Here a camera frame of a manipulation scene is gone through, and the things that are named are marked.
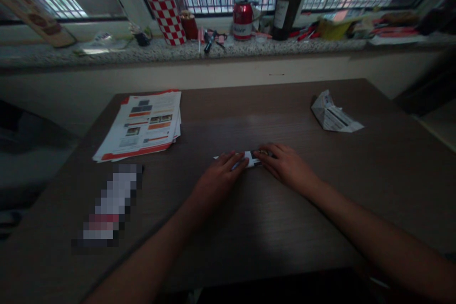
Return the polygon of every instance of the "granite window sill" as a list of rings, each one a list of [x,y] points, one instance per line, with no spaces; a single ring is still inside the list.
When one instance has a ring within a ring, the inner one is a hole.
[[[426,42],[407,44],[401,46],[406,49],[421,47],[447,47],[455,45],[456,37],[440,33],[428,37]],[[386,46],[372,46],[365,39],[351,39],[328,41],[314,39],[297,42],[296,39],[279,42],[268,39],[264,43],[257,43],[254,39],[248,42],[235,42],[234,45],[223,50],[214,45],[208,55],[204,55],[201,47],[199,53],[198,43],[187,42],[179,47],[165,44],[164,39],[154,39],[148,47],[140,47],[132,41],[125,50],[103,53],[91,56],[77,56],[76,47],[54,49],[50,45],[37,44],[17,47],[0,47],[0,68],[14,70],[24,68],[49,68],[49,67],[77,67],[96,65],[125,65],[149,62],[174,62],[188,60],[260,57],[260,56],[285,56],[299,54],[314,54],[325,52],[352,52],[362,50],[382,49]]]

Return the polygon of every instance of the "wall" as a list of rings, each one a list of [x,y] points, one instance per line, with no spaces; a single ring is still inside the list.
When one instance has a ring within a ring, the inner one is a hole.
[[[394,98],[439,55],[436,51],[357,52],[16,74],[0,77],[0,98],[83,136],[116,93],[365,77]]]

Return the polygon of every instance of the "fingers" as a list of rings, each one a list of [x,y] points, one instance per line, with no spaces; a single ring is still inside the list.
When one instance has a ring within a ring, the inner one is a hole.
[[[272,158],[268,155],[262,154],[260,152],[254,152],[254,155],[256,158],[258,158],[263,164],[268,164],[272,166],[273,168],[277,168],[279,165],[279,161],[275,158]]]
[[[244,158],[244,152],[241,152],[241,153],[237,153],[237,154],[231,154],[231,157],[228,159],[228,161],[225,163],[225,166],[224,168],[227,170],[227,171],[230,171],[233,166],[238,162],[240,161],[242,158]]]
[[[234,179],[237,179],[239,177],[239,175],[242,173],[242,171],[245,170],[245,168],[247,167],[248,165],[248,158],[245,158],[232,172],[232,177],[234,177]]]
[[[272,173],[272,175],[280,181],[280,176],[279,176],[278,172],[272,166],[270,166],[268,164],[264,164],[264,163],[263,163],[263,166],[266,168],[266,170],[268,170],[270,173]]]
[[[230,158],[230,156],[231,156],[231,154],[222,153],[220,156],[218,156],[216,164],[224,165],[227,162],[227,160]]]
[[[281,149],[279,149],[275,144],[261,145],[260,150],[270,151],[273,154],[275,154],[278,158],[284,155],[284,152]]]

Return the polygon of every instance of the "red and white checkered cup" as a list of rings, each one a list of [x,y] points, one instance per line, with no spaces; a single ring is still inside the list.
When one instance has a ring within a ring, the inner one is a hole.
[[[150,0],[149,3],[166,43],[173,46],[185,43],[187,39],[176,2],[174,0]]]

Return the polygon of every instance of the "table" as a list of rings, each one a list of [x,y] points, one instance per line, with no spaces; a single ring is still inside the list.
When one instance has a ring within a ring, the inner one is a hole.
[[[323,131],[312,98],[329,89],[366,128]],[[77,303],[99,277],[190,194],[212,157],[281,142],[356,202],[440,252],[456,250],[456,157],[364,79],[185,90],[182,136],[169,150],[129,158],[145,165],[143,190],[119,247],[81,254],[71,239],[113,164],[91,157],[120,102],[114,96],[1,250],[2,303]],[[360,255],[309,202],[261,167],[247,170],[229,200],[178,259],[165,290],[353,265]]]

